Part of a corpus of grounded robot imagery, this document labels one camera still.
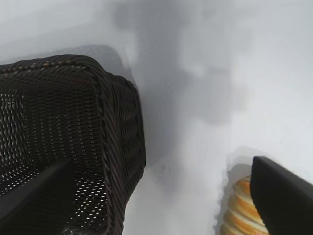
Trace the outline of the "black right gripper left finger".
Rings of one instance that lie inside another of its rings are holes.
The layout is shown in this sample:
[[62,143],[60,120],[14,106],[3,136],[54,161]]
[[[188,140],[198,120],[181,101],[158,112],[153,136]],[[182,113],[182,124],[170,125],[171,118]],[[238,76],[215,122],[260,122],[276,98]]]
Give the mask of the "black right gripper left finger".
[[63,159],[0,199],[2,235],[59,235],[70,218],[73,164]]

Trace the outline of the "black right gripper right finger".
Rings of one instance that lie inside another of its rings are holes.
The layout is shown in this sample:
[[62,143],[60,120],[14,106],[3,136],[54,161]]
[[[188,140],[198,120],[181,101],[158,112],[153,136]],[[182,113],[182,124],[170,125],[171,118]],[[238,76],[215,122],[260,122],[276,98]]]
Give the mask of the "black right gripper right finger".
[[313,233],[313,186],[267,157],[252,161],[250,194],[271,235]]

